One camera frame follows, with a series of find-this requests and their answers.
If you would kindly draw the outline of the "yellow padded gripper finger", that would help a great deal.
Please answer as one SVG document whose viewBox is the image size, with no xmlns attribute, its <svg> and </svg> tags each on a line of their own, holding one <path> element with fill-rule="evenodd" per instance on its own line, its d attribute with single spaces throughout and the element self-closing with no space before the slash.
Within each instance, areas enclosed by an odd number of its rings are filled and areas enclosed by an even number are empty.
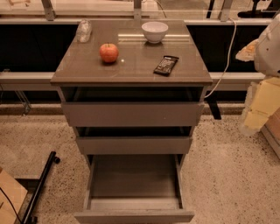
<svg viewBox="0 0 280 224">
<path fill-rule="evenodd" d="M 239 131 L 244 136 L 259 132 L 269 118 L 280 108 L 280 79 L 270 77 L 248 87 Z"/>
<path fill-rule="evenodd" d="M 256 45 L 258 40 L 255 39 L 244 46 L 236 55 L 235 58 L 240 61 L 248 62 L 253 61 L 256 53 Z"/>
</svg>

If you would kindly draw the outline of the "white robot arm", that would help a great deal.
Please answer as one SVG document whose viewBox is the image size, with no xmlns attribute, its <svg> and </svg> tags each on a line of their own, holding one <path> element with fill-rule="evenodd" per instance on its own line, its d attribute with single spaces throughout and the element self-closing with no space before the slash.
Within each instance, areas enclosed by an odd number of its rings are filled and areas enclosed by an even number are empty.
<svg viewBox="0 0 280 224">
<path fill-rule="evenodd" d="M 280 108 L 280 15 L 235 57 L 245 62 L 253 60 L 255 70 L 265 75 L 258 84 L 252 82 L 248 87 L 241 114 L 240 132 L 252 136 Z"/>
</svg>

